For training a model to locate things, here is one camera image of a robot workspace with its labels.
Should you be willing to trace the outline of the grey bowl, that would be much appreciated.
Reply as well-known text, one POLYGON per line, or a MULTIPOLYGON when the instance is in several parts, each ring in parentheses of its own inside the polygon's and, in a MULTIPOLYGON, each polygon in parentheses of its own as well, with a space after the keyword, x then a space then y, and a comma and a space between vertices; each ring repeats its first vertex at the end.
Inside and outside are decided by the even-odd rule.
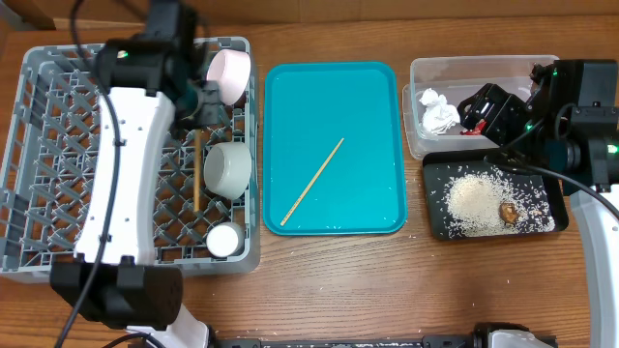
POLYGON ((243 142, 214 145, 204 161, 206 188, 214 194, 235 200, 241 197, 251 177, 251 152, 243 142))

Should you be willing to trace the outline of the wooden chopstick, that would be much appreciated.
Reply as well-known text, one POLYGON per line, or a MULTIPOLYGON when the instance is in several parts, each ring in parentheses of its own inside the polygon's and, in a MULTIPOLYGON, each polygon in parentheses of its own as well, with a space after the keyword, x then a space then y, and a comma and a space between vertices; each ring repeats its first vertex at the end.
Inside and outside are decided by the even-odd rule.
POLYGON ((198 213, 200 211, 200 180, 201 180, 201 130, 194 131, 194 169, 193 169, 193 211, 198 213))
POLYGON ((334 155, 337 153, 337 151, 339 150, 340 146, 342 145, 342 143, 344 142, 344 138, 341 138, 338 142, 338 144, 334 147, 334 149, 331 151, 331 153, 329 154, 329 156, 323 161, 323 163, 320 165, 320 167, 317 169, 317 171, 314 173, 314 175, 312 176, 311 180, 309 181, 309 183, 305 186, 304 190, 302 191, 302 193, 299 195, 299 197, 296 199, 296 201, 294 202, 294 204, 291 206, 291 208, 288 210, 288 212, 286 213, 286 215, 283 217, 283 219, 280 222, 280 226, 284 227, 287 222, 289 221, 289 219, 291 218, 291 216, 295 213, 295 211, 297 210, 297 208, 299 207, 299 205, 301 204, 301 202, 304 200, 304 198, 306 197, 306 195, 309 193, 310 189, 314 186, 315 182, 318 180, 318 178, 321 176, 321 174, 323 173, 323 171, 325 170, 325 168, 328 166, 328 164, 331 162, 332 158, 334 157, 334 155))

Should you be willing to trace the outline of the small white cup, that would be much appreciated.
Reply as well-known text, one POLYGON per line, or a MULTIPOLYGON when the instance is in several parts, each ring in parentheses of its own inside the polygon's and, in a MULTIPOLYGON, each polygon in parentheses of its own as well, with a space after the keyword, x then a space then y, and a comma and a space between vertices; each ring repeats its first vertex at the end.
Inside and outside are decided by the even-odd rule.
POLYGON ((212 256, 225 258, 241 249, 245 230, 237 223, 223 222, 207 233, 206 246, 212 256))

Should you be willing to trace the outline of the white shallow bowl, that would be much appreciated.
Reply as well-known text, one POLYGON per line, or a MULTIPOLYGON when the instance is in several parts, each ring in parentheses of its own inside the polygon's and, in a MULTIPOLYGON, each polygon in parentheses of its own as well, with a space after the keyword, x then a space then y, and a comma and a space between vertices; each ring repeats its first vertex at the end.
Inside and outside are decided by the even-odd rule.
POLYGON ((220 100, 232 105, 244 94, 251 77, 251 57, 247 52, 232 49, 219 51, 206 73, 207 81, 219 87, 220 100))

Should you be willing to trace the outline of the red snack wrapper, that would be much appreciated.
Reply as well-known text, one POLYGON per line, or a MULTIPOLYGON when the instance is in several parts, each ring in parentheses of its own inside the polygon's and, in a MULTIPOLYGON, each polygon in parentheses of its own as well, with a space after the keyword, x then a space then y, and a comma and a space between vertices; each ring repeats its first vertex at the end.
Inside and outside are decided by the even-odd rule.
POLYGON ((473 130, 462 130, 460 134, 461 135, 481 135, 482 130, 484 129, 485 125, 486 125, 486 121, 482 120, 475 126, 473 130))

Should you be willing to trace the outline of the brown food lump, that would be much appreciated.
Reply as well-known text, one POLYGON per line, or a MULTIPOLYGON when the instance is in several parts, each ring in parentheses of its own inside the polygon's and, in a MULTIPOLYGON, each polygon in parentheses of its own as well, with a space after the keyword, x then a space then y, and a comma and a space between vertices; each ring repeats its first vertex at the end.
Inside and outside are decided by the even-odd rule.
POLYGON ((499 216, 506 224, 515 224, 519 219, 516 205, 511 202, 501 203, 499 206, 499 216))

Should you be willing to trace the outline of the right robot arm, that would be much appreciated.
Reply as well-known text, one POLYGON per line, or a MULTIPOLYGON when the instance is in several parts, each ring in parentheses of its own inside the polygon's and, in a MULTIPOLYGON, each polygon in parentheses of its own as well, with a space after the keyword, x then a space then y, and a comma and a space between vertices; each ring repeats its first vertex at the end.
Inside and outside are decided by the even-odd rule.
POLYGON ((615 60, 534 65, 527 101, 484 85, 457 111, 498 148, 486 162, 558 179, 569 196, 586 266, 590 344, 618 344, 618 108, 615 60))

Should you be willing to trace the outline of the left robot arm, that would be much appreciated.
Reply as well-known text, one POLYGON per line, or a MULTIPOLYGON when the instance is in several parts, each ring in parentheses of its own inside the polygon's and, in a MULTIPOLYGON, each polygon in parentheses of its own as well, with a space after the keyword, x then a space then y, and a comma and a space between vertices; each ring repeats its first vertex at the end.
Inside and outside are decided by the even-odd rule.
POLYGON ((154 347, 206 347, 211 329, 183 305, 183 277, 156 262, 153 213, 169 136, 220 119, 218 86, 205 78, 203 20, 181 1, 154 1, 145 28, 111 39, 87 62, 100 89, 100 145, 87 217, 70 262, 51 288, 72 317, 100 322, 154 347))

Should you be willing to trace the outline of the white tissue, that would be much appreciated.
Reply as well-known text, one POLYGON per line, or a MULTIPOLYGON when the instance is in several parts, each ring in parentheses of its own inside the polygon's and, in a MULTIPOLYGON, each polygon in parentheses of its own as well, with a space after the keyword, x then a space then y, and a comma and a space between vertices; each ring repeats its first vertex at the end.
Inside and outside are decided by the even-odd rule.
POLYGON ((444 134, 460 123, 457 108, 448 104, 446 97, 433 89, 427 88, 419 102, 426 108, 421 121, 425 132, 435 135, 444 134))

